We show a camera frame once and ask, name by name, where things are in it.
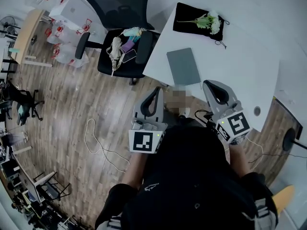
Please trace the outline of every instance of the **white cable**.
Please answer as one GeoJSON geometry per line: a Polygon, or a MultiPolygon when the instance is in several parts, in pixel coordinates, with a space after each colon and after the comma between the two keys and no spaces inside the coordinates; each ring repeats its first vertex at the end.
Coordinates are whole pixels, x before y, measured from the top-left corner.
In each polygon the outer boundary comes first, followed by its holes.
{"type": "Polygon", "coordinates": [[[120,156],[117,152],[110,151],[110,150],[104,149],[104,148],[102,147],[101,143],[100,143],[99,140],[96,138],[95,133],[94,133],[94,132],[95,132],[95,125],[96,125],[95,119],[91,118],[91,119],[87,120],[87,123],[86,123],[86,131],[85,131],[85,134],[84,134],[84,143],[85,143],[87,149],[89,150],[89,152],[90,152],[91,154],[96,154],[96,153],[98,153],[99,151],[102,150],[102,152],[104,153],[104,155],[105,155],[105,157],[106,157],[106,160],[107,160],[110,164],[112,164],[118,171],[123,172],[123,173],[126,173],[125,171],[119,170],[119,169],[118,169],[118,168],[107,158],[105,151],[111,152],[111,153],[115,153],[116,155],[118,155],[119,157],[121,157],[123,160],[127,161],[128,164],[130,165],[129,161],[128,161],[127,159],[125,159],[124,157],[120,156]],[[94,121],[93,136],[94,136],[95,140],[98,142],[98,144],[101,146],[101,149],[99,149],[99,150],[96,151],[96,152],[92,152],[92,151],[88,148],[87,143],[86,143],[86,140],[85,140],[85,138],[86,138],[86,133],[87,133],[87,129],[88,129],[88,123],[89,123],[91,120],[94,121]]]}
{"type": "Polygon", "coordinates": [[[253,141],[251,141],[250,139],[248,139],[251,143],[254,143],[256,146],[258,146],[258,147],[261,147],[261,152],[262,152],[262,154],[261,154],[261,158],[260,158],[260,160],[258,161],[258,163],[256,163],[256,165],[252,168],[252,169],[250,169],[250,170],[254,170],[257,166],[258,166],[258,164],[260,164],[261,163],[261,161],[262,161],[262,158],[263,158],[263,154],[264,154],[264,152],[263,152],[263,147],[261,146],[261,145],[258,145],[257,143],[255,143],[255,142],[253,142],[253,141]]]}

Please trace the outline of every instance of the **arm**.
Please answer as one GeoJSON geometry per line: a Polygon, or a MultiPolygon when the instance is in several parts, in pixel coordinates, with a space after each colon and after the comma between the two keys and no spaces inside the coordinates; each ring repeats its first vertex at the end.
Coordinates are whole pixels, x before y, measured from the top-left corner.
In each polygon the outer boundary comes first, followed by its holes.
{"type": "Polygon", "coordinates": [[[146,153],[133,153],[130,165],[122,179],[123,184],[127,184],[137,190],[140,189],[147,158],[148,154],[146,153]]]}
{"type": "Polygon", "coordinates": [[[122,183],[113,186],[109,191],[105,206],[96,220],[95,229],[113,216],[118,216],[125,204],[137,195],[142,185],[147,157],[144,153],[133,153],[122,183]]]}
{"type": "Polygon", "coordinates": [[[250,168],[241,144],[230,145],[230,167],[240,176],[250,173],[250,168]]]}

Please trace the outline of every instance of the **gray notebook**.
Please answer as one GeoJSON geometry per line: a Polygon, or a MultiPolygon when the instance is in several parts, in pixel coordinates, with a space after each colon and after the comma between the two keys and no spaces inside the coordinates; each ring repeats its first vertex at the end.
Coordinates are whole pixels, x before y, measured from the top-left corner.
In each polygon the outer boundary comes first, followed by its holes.
{"type": "Polygon", "coordinates": [[[190,85],[201,82],[191,48],[167,52],[166,55],[175,85],[190,85]]]}

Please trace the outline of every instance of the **black chair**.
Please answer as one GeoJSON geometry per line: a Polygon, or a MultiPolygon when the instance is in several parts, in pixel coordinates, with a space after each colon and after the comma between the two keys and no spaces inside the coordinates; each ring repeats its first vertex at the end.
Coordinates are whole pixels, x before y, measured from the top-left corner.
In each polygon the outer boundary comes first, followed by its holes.
{"type": "Polygon", "coordinates": [[[42,185],[38,185],[36,186],[37,191],[39,192],[39,194],[41,196],[43,196],[46,200],[48,201],[53,201],[53,200],[58,200],[60,201],[61,198],[66,197],[69,194],[64,193],[64,191],[69,187],[70,183],[67,186],[63,186],[60,182],[58,182],[54,176],[56,175],[56,172],[53,176],[51,176],[49,178],[48,181],[46,181],[44,184],[42,185]],[[56,183],[51,183],[50,180],[54,179],[56,181],[56,183]],[[61,185],[63,187],[63,189],[61,190],[57,185],[61,185]]]}
{"type": "MultiPolygon", "coordinates": [[[[111,30],[107,33],[103,44],[88,41],[90,33],[84,33],[77,46],[75,57],[81,59],[86,47],[100,48],[101,53],[98,61],[98,71],[104,74],[112,74],[112,62],[106,49],[112,44],[113,38],[121,34],[124,29],[141,27],[148,30],[154,28],[147,23],[146,10],[147,0],[87,0],[98,14],[102,24],[111,30]]],[[[157,42],[160,34],[147,31],[143,32],[140,40],[133,49],[137,52],[136,58],[122,63],[113,76],[130,78],[130,85],[136,81],[133,79],[143,78],[143,71],[149,56],[157,42]]],[[[126,43],[128,37],[120,36],[122,44],[126,43]]]]}
{"type": "Polygon", "coordinates": [[[0,121],[5,121],[5,115],[7,115],[8,119],[12,119],[10,116],[10,109],[12,108],[12,103],[13,101],[3,101],[0,103],[0,110],[1,110],[1,114],[0,114],[0,121]]]}
{"type": "Polygon", "coordinates": [[[2,95],[5,100],[17,102],[18,125],[22,126],[25,124],[27,118],[30,116],[30,109],[32,110],[32,117],[35,117],[36,115],[40,121],[43,121],[43,118],[41,118],[37,113],[36,106],[38,104],[44,104],[45,102],[39,101],[35,103],[35,94],[37,92],[38,90],[34,90],[34,94],[32,96],[27,90],[16,89],[9,80],[7,80],[5,88],[2,88],[2,95]]]}

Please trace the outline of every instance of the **white desk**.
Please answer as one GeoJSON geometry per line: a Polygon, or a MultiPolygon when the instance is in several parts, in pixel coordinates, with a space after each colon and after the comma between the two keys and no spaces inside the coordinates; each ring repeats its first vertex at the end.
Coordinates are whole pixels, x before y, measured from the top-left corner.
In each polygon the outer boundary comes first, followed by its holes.
{"type": "MultiPolygon", "coordinates": [[[[224,25],[223,42],[227,49],[222,45],[217,46],[214,40],[202,35],[175,32],[175,13],[176,8],[170,15],[143,74],[174,86],[166,53],[190,47],[201,81],[216,80],[230,86],[247,111],[253,128],[261,131],[275,90],[279,58],[233,23],[224,25]],[[261,108],[259,116],[254,115],[256,106],[261,108]]],[[[206,101],[199,83],[185,86],[185,89],[190,95],[206,101]]]]}
{"type": "Polygon", "coordinates": [[[46,175],[42,179],[38,180],[37,182],[34,182],[32,180],[32,178],[27,174],[25,169],[19,163],[19,161],[17,159],[17,156],[16,156],[17,154],[19,154],[21,152],[24,152],[24,151],[27,151],[27,150],[29,150],[31,148],[32,147],[21,149],[19,151],[13,152],[12,155],[13,155],[14,159],[16,160],[17,164],[20,167],[19,177],[20,177],[21,182],[25,185],[25,187],[29,190],[29,192],[33,195],[33,197],[41,204],[45,199],[39,195],[39,193],[38,193],[38,191],[36,189],[36,186],[45,183],[55,173],[51,172],[50,174],[46,175]]]}

